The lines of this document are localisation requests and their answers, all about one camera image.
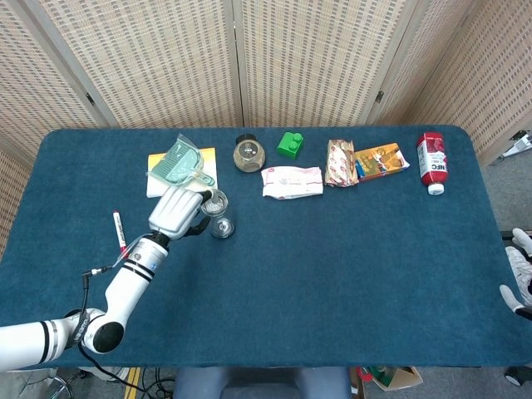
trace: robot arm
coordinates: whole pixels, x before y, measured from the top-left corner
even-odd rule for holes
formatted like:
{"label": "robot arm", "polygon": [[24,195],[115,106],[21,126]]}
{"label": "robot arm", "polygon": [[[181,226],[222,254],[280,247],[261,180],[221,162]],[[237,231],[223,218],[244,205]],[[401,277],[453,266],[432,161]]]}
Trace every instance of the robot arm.
{"label": "robot arm", "polygon": [[209,198],[210,192],[198,194],[180,187],[165,192],[148,219],[152,234],[130,251],[106,290],[106,313],[87,309],[81,325],[78,312],[62,319],[0,328],[0,372],[57,359],[72,341],[81,338],[95,353],[116,348],[129,316],[168,255],[168,243],[200,234],[209,224],[209,218],[204,218],[190,227],[202,202]]}

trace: black cable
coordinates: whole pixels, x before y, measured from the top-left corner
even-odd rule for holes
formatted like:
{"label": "black cable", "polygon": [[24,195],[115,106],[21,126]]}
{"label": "black cable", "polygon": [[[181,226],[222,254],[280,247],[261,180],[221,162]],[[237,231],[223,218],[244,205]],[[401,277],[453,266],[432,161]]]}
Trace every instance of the black cable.
{"label": "black cable", "polygon": [[175,381],[174,378],[162,378],[162,379],[160,379],[160,380],[158,380],[158,381],[155,381],[154,383],[152,383],[149,387],[147,387],[147,388],[145,389],[145,392],[142,393],[142,396],[140,397],[140,399],[144,399],[144,397],[145,397],[146,395],[148,395],[148,397],[149,397],[150,399],[156,399],[156,398],[154,398],[152,395],[150,395],[149,390],[150,390],[151,388],[153,388],[155,385],[157,385],[158,383],[160,383],[160,382],[173,382],[173,381]]}
{"label": "black cable", "polygon": [[162,384],[162,381],[160,379],[160,367],[156,367],[155,368],[155,382],[157,382],[157,386],[159,387],[159,389],[157,390],[157,396],[159,397],[159,392],[162,392],[163,393],[163,398],[166,399],[168,397],[172,397],[174,395],[174,391],[169,391],[168,389],[166,389],[163,384]]}
{"label": "black cable", "polygon": [[144,393],[142,394],[142,397],[140,397],[140,399],[144,399],[144,397],[146,396],[146,394],[148,395],[148,397],[150,399],[157,399],[156,397],[154,398],[149,392],[148,392],[148,389],[146,389],[146,385],[144,383],[144,375],[146,374],[146,370],[147,368],[144,368],[142,370],[142,378],[140,379],[140,382],[142,383],[142,389],[144,390]]}
{"label": "black cable", "polygon": [[99,364],[98,362],[93,359],[92,357],[90,357],[87,352],[85,352],[85,349],[83,349],[83,346],[81,345],[81,342],[77,344],[77,348],[80,350],[81,352],[81,355],[83,355],[83,357],[85,359],[87,359],[88,361],[90,361],[92,364],[94,364],[94,366],[100,371],[100,372],[103,372],[104,374],[106,374],[107,376],[109,377],[113,377],[115,378],[118,382],[121,382],[122,384],[124,385],[127,385],[128,387],[131,387],[131,388],[135,388],[136,390],[140,391],[140,392],[144,392],[146,393],[146,390],[142,389],[141,387],[138,387],[137,385],[133,385],[133,384],[130,384],[128,381],[124,381],[122,380],[121,378],[119,378],[116,374],[113,374],[112,372],[108,372],[107,370],[104,370]]}
{"label": "black cable", "polygon": [[85,315],[86,301],[88,298],[89,298],[89,287],[87,285],[86,287],[83,287],[83,304],[81,305],[80,320],[82,320],[83,316]]}

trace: glass jar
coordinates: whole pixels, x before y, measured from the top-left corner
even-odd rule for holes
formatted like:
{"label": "glass jar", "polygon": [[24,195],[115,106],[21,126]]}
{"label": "glass jar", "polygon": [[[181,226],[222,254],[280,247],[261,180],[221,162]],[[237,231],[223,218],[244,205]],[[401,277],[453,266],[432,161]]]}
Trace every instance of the glass jar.
{"label": "glass jar", "polygon": [[228,208],[229,201],[223,191],[211,191],[213,196],[201,205],[201,210],[210,217],[210,233],[217,239],[227,239],[234,232],[234,221]]}
{"label": "glass jar", "polygon": [[263,167],[266,160],[264,148],[257,141],[257,137],[250,134],[240,135],[236,139],[233,161],[243,172],[256,172]]}

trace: white bottle cap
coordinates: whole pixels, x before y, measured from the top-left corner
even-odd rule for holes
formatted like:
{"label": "white bottle cap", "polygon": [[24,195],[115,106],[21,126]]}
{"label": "white bottle cap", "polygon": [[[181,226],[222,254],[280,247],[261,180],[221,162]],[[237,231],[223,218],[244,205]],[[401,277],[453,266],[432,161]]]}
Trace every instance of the white bottle cap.
{"label": "white bottle cap", "polygon": [[440,195],[443,194],[443,184],[442,183],[432,183],[428,186],[430,195]]}

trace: marker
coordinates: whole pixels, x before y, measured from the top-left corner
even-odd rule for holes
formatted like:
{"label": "marker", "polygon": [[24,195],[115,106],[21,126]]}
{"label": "marker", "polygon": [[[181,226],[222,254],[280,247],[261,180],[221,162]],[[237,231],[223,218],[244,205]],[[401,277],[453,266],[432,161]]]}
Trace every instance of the marker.
{"label": "marker", "polygon": [[120,220],[120,214],[117,210],[113,212],[113,219],[115,220],[116,236],[118,237],[118,244],[120,245],[120,251],[126,251],[126,237],[124,237],[124,229],[122,228],[122,221]]}

